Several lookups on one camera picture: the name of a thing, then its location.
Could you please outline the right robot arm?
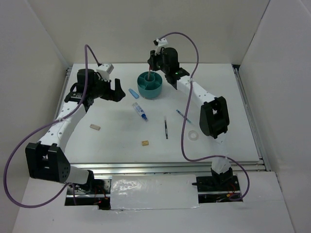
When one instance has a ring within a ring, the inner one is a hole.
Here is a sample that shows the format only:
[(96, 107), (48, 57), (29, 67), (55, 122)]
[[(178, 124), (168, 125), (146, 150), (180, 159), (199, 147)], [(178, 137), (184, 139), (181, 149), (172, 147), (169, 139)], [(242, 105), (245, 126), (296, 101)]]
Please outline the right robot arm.
[[(193, 72), (189, 73), (180, 66), (177, 50), (164, 47), (150, 51), (147, 63), (152, 71), (162, 71), (167, 82), (176, 90), (188, 95), (185, 115), (188, 114), (191, 100), (197, 104), (200, 109), (199, 127), (201, 132), (206, 136), (212, 137), (217, 144), (221, 144), (221, 136), (227, 133), (229, 126), (227, 102), (224, 97), (216, 97), (210, 94), (193, 80), (198, 64), (195, 65)], [(233, 177), (233, 170), (230, 165), (232, 159), (225, 155), (212, 155), (200, 159), (188, 158), (184, 148), (185, 126), (186, 120), (183, 122), (181, 133), (183, 157), (189, 162), (212, 159), (212, 185), (217, 190), (224, 190)]]

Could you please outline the blue clear pen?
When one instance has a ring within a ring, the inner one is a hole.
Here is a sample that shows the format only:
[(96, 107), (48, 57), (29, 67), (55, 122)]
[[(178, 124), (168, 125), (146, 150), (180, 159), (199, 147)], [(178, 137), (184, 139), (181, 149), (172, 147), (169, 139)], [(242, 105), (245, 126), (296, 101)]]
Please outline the blue clear pen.
[(183, 118), (186, 120), (186, 122), (187, 122), (188, 124), (194, 126), (193, 122), (190, 121), (187, 117), (185, 117), (185, 115), (184, 115), (182, 112), (180, 112), (178, 109), (176, 109), (176, 112), (177, 112), (181, 117), (183, 117)]

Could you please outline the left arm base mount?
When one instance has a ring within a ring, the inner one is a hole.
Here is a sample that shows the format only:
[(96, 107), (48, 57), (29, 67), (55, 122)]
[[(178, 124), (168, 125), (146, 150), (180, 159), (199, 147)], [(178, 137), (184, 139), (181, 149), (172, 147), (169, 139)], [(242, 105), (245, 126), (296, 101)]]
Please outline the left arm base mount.
[(110, 210), (111, 181), (111, 179), (94, 179), (91, 186), (69, 185), (65, 206), (94, 206), (99, 210)]

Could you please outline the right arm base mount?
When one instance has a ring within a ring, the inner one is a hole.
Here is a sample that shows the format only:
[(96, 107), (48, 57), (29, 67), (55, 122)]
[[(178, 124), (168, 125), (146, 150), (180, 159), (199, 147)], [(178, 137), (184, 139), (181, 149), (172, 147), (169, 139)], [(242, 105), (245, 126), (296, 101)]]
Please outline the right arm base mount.
[(198, 191), (199, 203), (232, 202), (241, 196), (240, 185), (232, 168), (218, 174), (211, 169), (211, 176), (196, 177), (192, 183)]

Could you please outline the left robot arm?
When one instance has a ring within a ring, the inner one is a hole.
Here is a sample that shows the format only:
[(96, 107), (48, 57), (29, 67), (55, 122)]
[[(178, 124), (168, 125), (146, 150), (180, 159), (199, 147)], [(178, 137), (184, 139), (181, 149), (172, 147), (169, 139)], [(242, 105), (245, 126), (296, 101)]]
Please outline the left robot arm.
[(115, 88), (111, 89), (109, 75), (113, 68), (112, 64), (102, 64), (95, 70), (78, 70), (77, 82), (71, 86), (64, 98), (63, 108), (56, 122), (37, 143), (29, 143), (26, 146), (26, 160), (31, 178), (73, 183), (86, 194), (95, 190), (94, 173), (72, 166), (64, 151), (75, 127), (95, 99), (119, 102), (125, 97), (119, 79), (115, 79)]

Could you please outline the black pen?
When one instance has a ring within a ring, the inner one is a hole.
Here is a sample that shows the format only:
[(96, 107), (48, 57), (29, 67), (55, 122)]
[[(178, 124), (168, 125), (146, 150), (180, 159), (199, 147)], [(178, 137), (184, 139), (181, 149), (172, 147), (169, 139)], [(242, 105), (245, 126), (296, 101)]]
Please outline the black pen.
[(168, 139), (168, 127), (167, 127), (167, 117), (164, 116), (164, 127), (165, 127), (165, 136)]

